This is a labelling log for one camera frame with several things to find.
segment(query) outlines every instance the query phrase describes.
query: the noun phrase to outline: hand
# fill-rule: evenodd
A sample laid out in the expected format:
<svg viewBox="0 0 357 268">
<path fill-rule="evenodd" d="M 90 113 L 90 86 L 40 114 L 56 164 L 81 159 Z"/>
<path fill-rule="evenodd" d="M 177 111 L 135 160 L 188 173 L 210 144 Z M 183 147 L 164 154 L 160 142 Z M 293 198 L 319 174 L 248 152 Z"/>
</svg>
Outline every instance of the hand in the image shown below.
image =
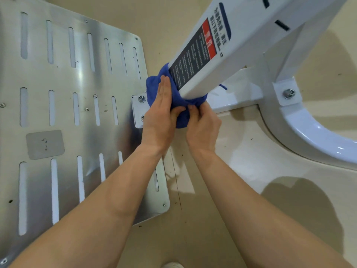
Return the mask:
<svg viewBox="0 0 357 268">
<path fill-rule="evenodd" d="M 161 76 L 154 103 L 144 117 L 142 145 L 153 148 L 158 155 L 169 148 L 176 128 L 176 120 L 185 107 L 178 106 L 170 112 L 172 91 L 169 77 Z"/>
<path fill-rule="evenodd" d="M 190 121 L 187 125 L 186 140 L 191 153 L 214 152 L 222 121 L 206 101 L 201 104 L 200 111 L 194 105 L 189 105 L 189 111 Z"/>
</svg>

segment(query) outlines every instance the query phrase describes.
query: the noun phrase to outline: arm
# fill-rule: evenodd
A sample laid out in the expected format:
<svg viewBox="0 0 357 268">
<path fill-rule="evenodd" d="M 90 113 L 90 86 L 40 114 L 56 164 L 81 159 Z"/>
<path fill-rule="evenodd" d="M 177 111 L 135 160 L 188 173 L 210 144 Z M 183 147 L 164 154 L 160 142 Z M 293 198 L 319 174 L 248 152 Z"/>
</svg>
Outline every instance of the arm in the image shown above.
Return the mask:
<svg viewBox="0 0 357 268">
<path fill-rule="evenodd" d="M 352 266 L 246 184 L 214 152 L 221 120 L 208 103 L 189 107 L 187 142 L 214 203 L 248 267 Z"/>
<path fill-rule="evenodd" d="M 134 217 L 184 107 L 171 106 L 171 85 L 161 78 L 145 114 L 142 143 L 81 204 L 42 234 L 12 263 L 17 267 L 116 267 Z"/>
</svg>

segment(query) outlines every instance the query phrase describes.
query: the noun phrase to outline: beige floor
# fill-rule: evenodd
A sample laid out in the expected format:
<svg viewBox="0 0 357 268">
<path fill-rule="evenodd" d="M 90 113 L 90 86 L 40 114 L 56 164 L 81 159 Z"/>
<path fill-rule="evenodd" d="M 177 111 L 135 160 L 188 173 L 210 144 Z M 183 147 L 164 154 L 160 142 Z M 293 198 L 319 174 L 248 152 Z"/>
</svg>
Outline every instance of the beige floor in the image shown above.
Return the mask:
<svg viewBox="0 0 357 268">
<path fill-rule="evenodd" d="M 211 0 L 48 0 L 140 36 L 149 75 L 170 61 Z M 306 107 L 357 139 L 357 0 L 297 74 Z M 217 153 L 257 192 L 357 266 L 357 172 L 304 159 L 267 131 L 256 106 L 220 114 Z M 118 267 L 245 267 L 178 130 L 165 157 L 171 208 L 132 228 Z"/>
</svg>

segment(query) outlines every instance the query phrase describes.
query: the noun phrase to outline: person's right arm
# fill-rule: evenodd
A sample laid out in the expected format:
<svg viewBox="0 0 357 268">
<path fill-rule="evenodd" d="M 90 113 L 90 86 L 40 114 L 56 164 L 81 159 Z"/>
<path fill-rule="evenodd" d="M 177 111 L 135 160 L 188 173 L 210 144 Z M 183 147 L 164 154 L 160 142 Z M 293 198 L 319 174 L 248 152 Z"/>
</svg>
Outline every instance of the person's right arm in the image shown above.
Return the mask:
<svg viewBox="0 0 357 268">
<path fill-rule="evenodd" d="M 256 193 L 215 154 L 221 120 L 207 102 L 190 106 L 187 142 L 234 243 L 249 268 L 351 268 L 339 253 Z"/>
</svg>

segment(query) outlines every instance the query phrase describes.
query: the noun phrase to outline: person's left arm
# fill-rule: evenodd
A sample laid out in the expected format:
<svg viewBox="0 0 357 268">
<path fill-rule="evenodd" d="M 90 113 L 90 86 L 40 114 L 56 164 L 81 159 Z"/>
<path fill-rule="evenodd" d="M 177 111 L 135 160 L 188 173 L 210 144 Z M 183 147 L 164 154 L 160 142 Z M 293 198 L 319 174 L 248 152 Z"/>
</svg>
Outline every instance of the person's left arm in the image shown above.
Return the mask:
<svg viewBox="0 0 357 268">
<path fill-rule="evenodd" d="M 82 203 L 42 234 L 11 264 L 18 267 L 116 267 L 160 158 L 169 148 L 176 119 L 171 85 L 161 77 L 145 114 L 141 145 Z"/>
</svg>

